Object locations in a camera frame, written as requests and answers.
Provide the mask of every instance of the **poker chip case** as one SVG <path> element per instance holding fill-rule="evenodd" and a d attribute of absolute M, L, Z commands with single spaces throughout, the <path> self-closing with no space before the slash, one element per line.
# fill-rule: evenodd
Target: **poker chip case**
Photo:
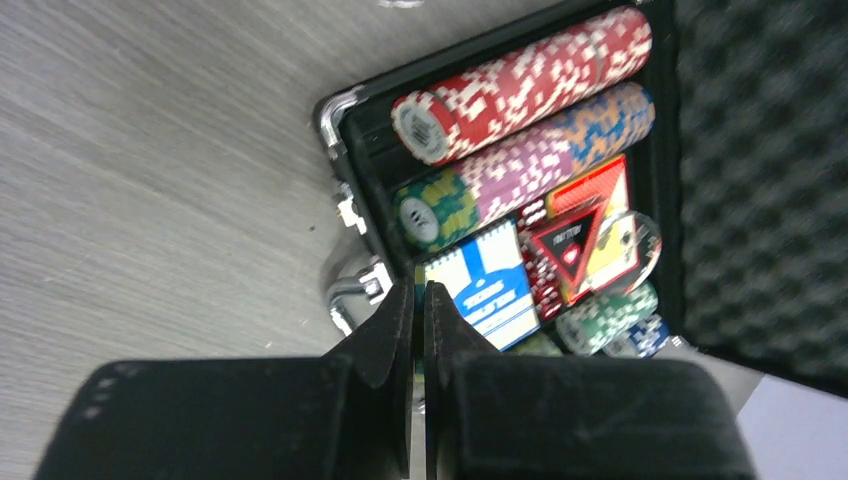
<path fill-rule="evenodd" d="M 660 226 L 650 281 L 673 335 L 704 353 L 848 397 L 848 4 L 564 1 L 331 95 L 314 125 L 371 265 L 327 292 L 379 302 L 433 257 L 392 197 L 432 167 L 392 128 L 409 92 L 623 5 L 653 34 L 633 81 L 656 119 L 626 150 L 631 204 Z"/>

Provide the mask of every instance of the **stack of poker chips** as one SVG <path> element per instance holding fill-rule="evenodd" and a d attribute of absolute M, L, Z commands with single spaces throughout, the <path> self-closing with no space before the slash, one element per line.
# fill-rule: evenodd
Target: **stack of poker chips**
<path fill-rule="evenodd" d="M 543 225 L 548 220 L 544 198 L 530 202 L 518 210 L 518 235 L 525 236 L 534 228 Z M 560 283 L 553 265 L 543 257 L 537 256 L 531 248 L 521 242 L 521 256 L 524 269 L 530 281 L 530 291 L 536 303 L 536 313 L 539 320 L 547 322 L 556 318 L 562 310 L 563 299 L 560 293 Z"/>
<path fill-rule="evenodd" d="M 400 189 L 400 223 L 439 251 L 642 140 L 654 118 L 643 87 L 617 85 Z"/>
<path fill-rule="evenodd" d="M 648 282 L 623 295 L 595 295 L 560 315 L 557 332 L 575 354 L 593 355 L 654 313 L 658 303 Z"/>
<path fill-rule="evenodd" d="M 444 165 L 621 82 L 648 60 L 647 19 L 620 7 L 397 100 L 412 154 Z"/>
<path fill-rule="evenodd" d="M 604 353 L 617 358 L 651 358 L 665 346 L 671 333 L 662 317 L 654 314 L 640 320 L 609 345 Z"/>

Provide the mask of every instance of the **foam padding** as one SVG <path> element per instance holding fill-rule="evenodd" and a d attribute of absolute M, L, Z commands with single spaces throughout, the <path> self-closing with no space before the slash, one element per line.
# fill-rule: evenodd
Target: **foam padding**
<path fill-rule="evenodd" d="M 687 339 L 848 392 L 848 3 L 678 2 Z"/>

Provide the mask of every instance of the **poker chip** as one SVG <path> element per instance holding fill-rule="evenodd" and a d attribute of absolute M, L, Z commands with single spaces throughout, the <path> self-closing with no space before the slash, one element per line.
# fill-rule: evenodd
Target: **poker chip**
<path fill-rule="evenodd" d="M 575 354 L 592 355 L 651 315 L 657 305 L 657 292 L 647 282 L 626 295 L 596 295 L 560 315 L 557 332 Z"/>
<path fill-rule="evenodd" d="M 400 224 L 439 251 L 643 139 L 654 117 L 644 88 L 617 85 L 402 188 Z"/>
<path fill-rule="evenodd" d="M 537 230 L 528 233 L 528 243 L 540 258 L 553 265 L 564 297 L 569 304 L 572 292 L 582 284 L 589 259 L 595 251 L 597 232 L 601 225 L 602 205 L 560 215 Z"/>
<path fill-rule="evenodd" d="M 665 346 L 670 335 L 662 317 L 654 314 L 604 347 L 604 353 L 617 358 L 651 358 Z"/>
<path fill-rule="evenodd" d="M 533 286 L 530 288 L 530 291 L 533 293 L 533 296 L 539 300 L 559 295 L 556 281 L 543 283 L 538 287 Z"/>
<path fill-rule="evenodd" d="M 548 212 L 545 208 L 545 198 L 539 197 L 518 210 L 518 220 L 516 222 L 518 233 L 521 234 L 537 227 L 545 223 L 547 219 Z"/>
<path fill-rule="evenodd" d="M 549 322 L 556 318 L 563 306 L 565 306 L 565 302 L 562 301 L 562 297 L 557 295 L 554 298 L 543 299 L 537 303 L 536 313 L 541 321 Z"/>
<path fill-rule="evenodd" d="M 536 268 L 536 255 L 524 244 L 521 244 L 521 259 L 524 261 L 524 269 L 528 274 Z"/>
<path fill-rule="evenodd" d="M 513 355 L 538 355 L 544 357 L 562 357 L 562 350 L 547 335 L 534 333 L 507 350 Z"/>
<path fill-rule="evenodd" d="M 624 80 L 651 44 L 645 16 L 616 8 L 404 95 L 392 125 L 413 156 L 443 165 Z"/>
<path fill-rule="evenodd" d="M 591 290 L 602 289 L 607 293 L 629 292 L 646 281 L 659 262 L 662 234 L 659 225 L 647 215 L 632 210 L 618 212 L 604 219 L 598 236 L 606 243 L 616 241 L 624 249 L 625 254 L 622 257 L 627 259 L 627 263 L 635 263 L 634 268 L 626 275 L 621 275 L 613 281 L 596 281 L 593 275 L 588 276 L 586 283 Z"/>

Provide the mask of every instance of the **roll of poker chips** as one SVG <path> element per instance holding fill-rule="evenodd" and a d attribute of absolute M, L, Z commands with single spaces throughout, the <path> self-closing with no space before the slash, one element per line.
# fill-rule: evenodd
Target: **roll of poker chips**
<path fill-rule="evenodd" d="M 399 98 L 392 124 L 416 158 L 443 165 L 624 80 L 651 45 L 645 16 L 616 8 Z"/>
<path fill-rule="evenodd" d="M 644 88 L 617 85 L 400 189 L 400 224 L 439 251 L 645 138 L 654 117 Z"/>
<path fill-rule="evenodd" d="M 575 354 L 592 355 L 654 313 L 657 304 L 647 282 L 626 295 L 596 295 L 560 315 L 557 332 Z"/>
<path fill-rule="evenodd" d="M 544 261 L 524 265 L 539 319 L 543 322 L 553 320 L 564 306 L 556 272 Z"/>
<path fill-rule="evenodd" d="M 422 267 L 424 281 L 443 283 L 459 314 L 498 349 L 539 328 L 511 219 L 441 252 Z"/>
<path fill-rule="evenodd" d="M 618 358 L 651 358 L 665 346 L 670 335 L 662 317 L 654 314 L 640 320 L 604 347 L 604 353 Z"/>
<path fill-rule="evenodd" d="M 515 222 L 515 226 L 518 229 L 519 235 L 545 223 L 548 219 L 548 212 L 545 205 L 545 198 L 539 197 L 518 210 L 518 219 Z"/>

